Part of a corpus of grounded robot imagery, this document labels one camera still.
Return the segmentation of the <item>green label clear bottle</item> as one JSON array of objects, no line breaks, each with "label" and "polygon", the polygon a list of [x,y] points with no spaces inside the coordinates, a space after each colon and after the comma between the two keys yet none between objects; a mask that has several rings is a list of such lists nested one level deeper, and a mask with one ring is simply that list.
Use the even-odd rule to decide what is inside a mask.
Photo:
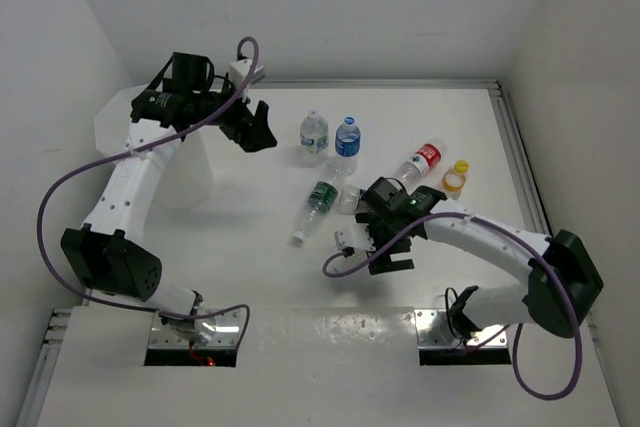
[{"label": "green label clear bottle", "polygon": [[292,238],[299,245],[305,244],[320,228],[329,215],[340,190],[337,177],[318,181],[299,210]]}]

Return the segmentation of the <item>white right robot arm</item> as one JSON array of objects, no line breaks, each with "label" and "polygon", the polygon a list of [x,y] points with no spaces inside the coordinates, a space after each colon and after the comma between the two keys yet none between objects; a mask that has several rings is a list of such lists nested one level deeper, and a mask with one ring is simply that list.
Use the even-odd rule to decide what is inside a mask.
[{"label": "white right robot arm", "polygon": [[378,178],[362,197],[355,221],[371,242],[365,251],[373,275],[409,270],[407,253],[415,237],[463,250],[514,278],[502,287],[465,288],[449,309],[455,334],[468,339],[496,324],[535,324],[569,339],[575,335],[604,283],[584,243],[560,230],[553,237],[528,232],[477,215],[426,186],[407,192]]}]

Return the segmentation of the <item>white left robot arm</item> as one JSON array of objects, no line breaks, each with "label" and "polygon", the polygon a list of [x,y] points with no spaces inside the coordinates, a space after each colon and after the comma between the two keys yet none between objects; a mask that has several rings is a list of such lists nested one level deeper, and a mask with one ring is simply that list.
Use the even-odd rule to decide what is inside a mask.
[{"label": "white left robot arm", "polygon": [[127,158],[116,161],[82,226],[66,230],[61,239],[84,287],[158,312],[178,336],[196,345],[212,339],[215,320],[204,315],[202,296],[170,279],[160,259],[143,248],[145,221],[162,175],[192,126],[215,125],[247,153],[276,146],[267,104],[248,108],[246,92],[257,69],[254,60],[239,55],[214,91],[208,58],[172,54],[131,102]]}]

